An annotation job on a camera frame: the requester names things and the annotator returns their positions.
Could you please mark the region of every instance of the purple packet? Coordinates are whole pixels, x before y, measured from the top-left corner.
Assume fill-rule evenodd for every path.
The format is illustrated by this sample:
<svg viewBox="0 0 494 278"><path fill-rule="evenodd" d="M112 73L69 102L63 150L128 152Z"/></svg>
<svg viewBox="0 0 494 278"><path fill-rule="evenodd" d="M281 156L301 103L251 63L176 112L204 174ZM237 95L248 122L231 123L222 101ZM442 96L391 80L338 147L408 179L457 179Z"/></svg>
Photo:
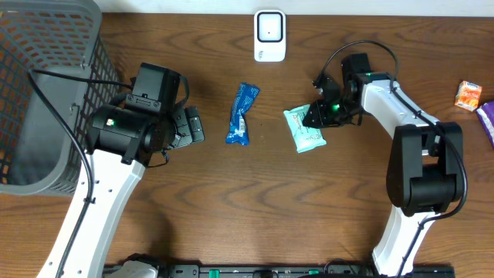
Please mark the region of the purple packet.
<svg viewBox="0 0 494 278"><path fill-rule="evenodd" d="M487 133L489 141L491 141L492 147L494 147L494 101L483 104L477 109L477 116L479 116L480 122Z"/></svg>

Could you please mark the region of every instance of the light blue packet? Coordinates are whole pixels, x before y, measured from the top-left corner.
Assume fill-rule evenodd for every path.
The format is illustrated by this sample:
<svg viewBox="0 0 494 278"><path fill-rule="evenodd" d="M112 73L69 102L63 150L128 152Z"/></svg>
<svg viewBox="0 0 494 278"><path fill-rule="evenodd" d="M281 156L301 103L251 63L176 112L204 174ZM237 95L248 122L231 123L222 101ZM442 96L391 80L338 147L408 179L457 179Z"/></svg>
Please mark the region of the light blue packet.
<svg viewBox="0 0 494 278"><path fill-rule="evenodd" d="M306 116L309 107L310 104L306 104L290 111L283 111L286 121L288 122L288 126L292 131L293 140L295 141L296 151L298 153L310 151L315 147L326 144L326 140L324 140L321 130L311 127L304 127L302 125L302 120Z"/></svg>

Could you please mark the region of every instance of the wooden table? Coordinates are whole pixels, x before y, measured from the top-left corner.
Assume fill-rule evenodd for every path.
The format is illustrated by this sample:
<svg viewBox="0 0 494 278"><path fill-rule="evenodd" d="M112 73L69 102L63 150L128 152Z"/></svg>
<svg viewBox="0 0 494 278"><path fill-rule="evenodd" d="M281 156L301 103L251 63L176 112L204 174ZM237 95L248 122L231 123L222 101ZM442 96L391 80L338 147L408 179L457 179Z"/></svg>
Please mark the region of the wooden table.
<svg viewBox="0 0 494 278"><path fill-rule="evenodd" d="M346 42L376 39L401 59L399 80L420 107L463 129L469 200L436 222L416 263L451 263L457 277L494 271L494 150L477 116L453 106L462 80L494 99L492 19L288 16L281 63L256 63L253 24L244 15L103 16L101 35L123 80L142 62L183 73L206 141L170 152L146 171L123 212L107 262L132 253L204 264L323 264L362 261L381 238L391 203L385 174L391 139L373 117L362 127L327 129L327 146L297 154L283 111L311 103L327 57ZM375 70L393 70L376 46L348 49L330 66L367 52ZM261 88L247 113L250 145L225 144L241 82ZM155 157L153 162L160 162ZM35 276L70 199L0 195L0 273Z"/></svg>

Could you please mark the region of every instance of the gray plastic basket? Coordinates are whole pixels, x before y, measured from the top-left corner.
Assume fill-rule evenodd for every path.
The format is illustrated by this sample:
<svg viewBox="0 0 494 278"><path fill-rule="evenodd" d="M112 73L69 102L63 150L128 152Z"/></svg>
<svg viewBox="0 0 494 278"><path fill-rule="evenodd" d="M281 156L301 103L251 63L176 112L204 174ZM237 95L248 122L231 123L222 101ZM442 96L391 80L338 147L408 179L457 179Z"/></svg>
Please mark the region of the gray plastic basket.
<svg viewBox="0 0 494 278"><path fill-rule="evenodd" d="M26 70L117 80L100 24L101 11L91 0L0 1L0 192L71 195L76 190L79 155L32 93ZM118 90L43 75L37 83L82 145L88 116Z"/></svg>

